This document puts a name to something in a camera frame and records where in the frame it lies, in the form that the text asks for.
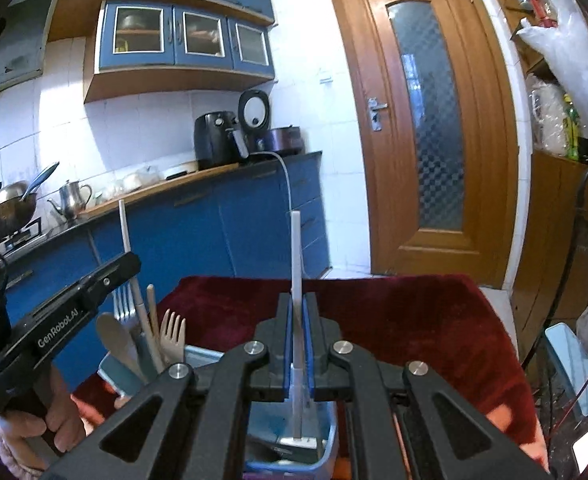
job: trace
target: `human hand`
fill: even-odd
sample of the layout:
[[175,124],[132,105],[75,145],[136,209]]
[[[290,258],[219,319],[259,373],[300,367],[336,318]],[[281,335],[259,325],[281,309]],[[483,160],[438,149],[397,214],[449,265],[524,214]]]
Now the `human hand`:
[[56,435],[54,444],[60,451],[69,451],[85,437],[85,427],[78,408],[71,399],[65,381],[56,367],[50,373],[52,405],[45,420],[31,413],[7,410],[0,414],[0,457],[10,472],[21,480],[40,475],[46,469],[43,460],[25,440],[41,436],[46,429]]

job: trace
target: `kettle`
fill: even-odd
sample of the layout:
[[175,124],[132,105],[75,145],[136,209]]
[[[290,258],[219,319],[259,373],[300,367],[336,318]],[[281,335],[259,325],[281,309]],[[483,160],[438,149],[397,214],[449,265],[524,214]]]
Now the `kettle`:
[[[83,199],[81,195],[81,189],[84,187],[90,190],[87,200]],[[54,211],[65,218],[65,220],[70,221],[75,219],[81,211],[85,210],[85,206],[92,196],[92,187],[88,184],[79,186],[78,181],[70,182],[68,180],[58,190],[58,193],[60,194],[60,206],[51,198],[48,199],[48,202],[52,204]]]

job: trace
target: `fork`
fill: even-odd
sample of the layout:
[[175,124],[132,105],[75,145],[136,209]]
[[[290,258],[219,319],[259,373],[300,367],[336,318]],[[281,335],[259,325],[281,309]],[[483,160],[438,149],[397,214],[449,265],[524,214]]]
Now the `fork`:
[[113,290],[112,299],[114,300],[114,317],[120,324],[131,331],[138,324],[138,317],[136,316],[130,282]]
[[181,320],[175,312],[165,311],[161,322],[161,350],[166,357],[167,364],[183,363],[185,361],[185,319]]

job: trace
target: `beige fork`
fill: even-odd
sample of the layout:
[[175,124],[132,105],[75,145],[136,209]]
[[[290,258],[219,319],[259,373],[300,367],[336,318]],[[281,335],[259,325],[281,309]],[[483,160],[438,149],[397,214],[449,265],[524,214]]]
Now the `beige fork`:
[[161,350],[168,365],[185,361],[185,320],[175,312],[165,311],[161,322]]

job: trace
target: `metal bolt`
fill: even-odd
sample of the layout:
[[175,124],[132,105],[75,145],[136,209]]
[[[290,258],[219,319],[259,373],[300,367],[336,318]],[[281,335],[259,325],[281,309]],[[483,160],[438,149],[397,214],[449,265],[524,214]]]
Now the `metal bolt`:
[[183,379],[188,373],[190,373],[190,367],[183,363],[170,366],[170,377],[173,379]]
[[354,350],[354,345],[349,341],[337,341],[334,343],[334,351],[337,354],[349,354]]
[[245,343],[245,346],[243,348],[248,354],[256,355],[260,354],[263,351],[265,345],[260,341],[250,341],[249,343]]
[[412,373],[412,375],[418,375],[418,376],[425,375],[427,373],[427,370],[430,369],[430,367],[426,363],[424,363],[423,361],[412,361],[408,365],[408,368],[410,369],[410,372]]

